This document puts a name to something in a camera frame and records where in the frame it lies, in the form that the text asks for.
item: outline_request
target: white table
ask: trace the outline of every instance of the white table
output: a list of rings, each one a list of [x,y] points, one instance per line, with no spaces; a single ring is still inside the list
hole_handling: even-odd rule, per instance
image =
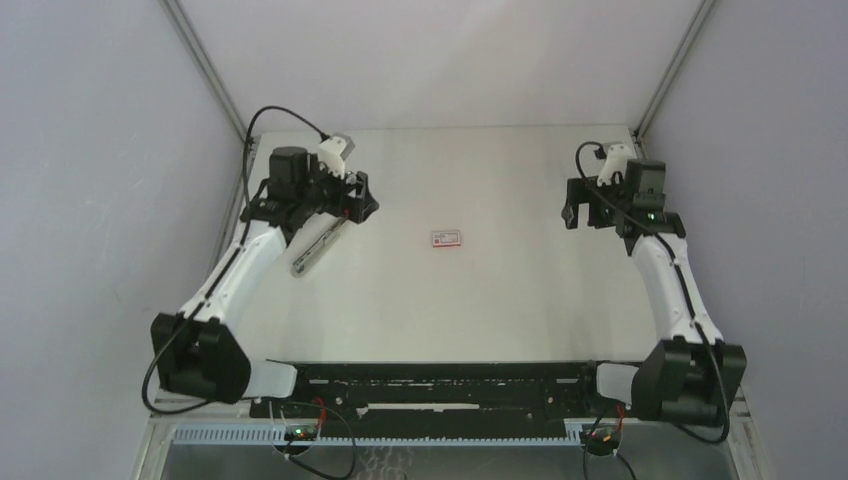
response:
[[[348,168],[380,210],[303,278],[293,260],[334,220],[312,218],[269,269],[236,336],[250,355],[311,362],[643,360],[657,341],[641,277],[612,229],[566,230],[574,151],[629,142],[623,126],[347,132]],[[266,133],[314,149],[314,133]],[[600,169],[587,149],[584,168]],[[432,248],[433,230],[462,246]]]

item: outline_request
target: small white box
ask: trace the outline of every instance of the small white box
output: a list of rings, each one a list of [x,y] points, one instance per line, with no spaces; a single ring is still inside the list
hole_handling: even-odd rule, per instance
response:
[[[458,247],[462,245],[459,230],[436,230],[433,232],[433,248]]]

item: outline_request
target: gray wall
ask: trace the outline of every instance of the gray wall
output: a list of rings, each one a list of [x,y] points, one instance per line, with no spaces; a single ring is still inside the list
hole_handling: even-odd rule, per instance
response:
[[[157,2],[0,2],[0,478],[129,475],[238,150]]]
[[[848,468],[846,89],[848,2],[725,1],[649,137],[780,479]]]

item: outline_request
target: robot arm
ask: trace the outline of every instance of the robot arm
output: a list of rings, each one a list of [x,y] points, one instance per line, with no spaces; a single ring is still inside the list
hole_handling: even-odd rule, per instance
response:
[[[162,388],[224,403],[291,395],[295,368],[249,358],[234,332],[259,279],[313,214],[358,224],[379,208],[368,176],[345,170],[352,149],[348,137],[336,134],[317,154],[299,147],[274,150],[269,178],[245,206],[235,240],[209,278],[176,315],[161,313],[153,321]]]
[[[642,420],[720,425],[726,413],[720,383],[731,403],[747,365],[745,352],[724,342],[701,299],[683,223],[664,209],[665,164],[635,160],[623,144],[608,150],[599,152],[607,160],[598,177],[568,181],[562,217],[567,229],[577,228],[579,206],[588,204],[589,226],[615,227],[642,275],[660,341],[638,368],[601,364],[598,393],[632,405]]]

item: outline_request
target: gray floor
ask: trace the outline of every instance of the gray floor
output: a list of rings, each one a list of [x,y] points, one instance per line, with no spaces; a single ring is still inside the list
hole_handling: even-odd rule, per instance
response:
[[[670,427],[625,428],[621,453],[640,479],[736,480],[727,446],[701,445]],[[360,447],[353,478],[366,479],[580,479],[575,447]],[[315,447],[300,457],[331,475],[347,471],[350,451]],[[592,480],[629,478],[613,458],[592,458]],[[267,447],[175,445],[163,479],[313,479]]]

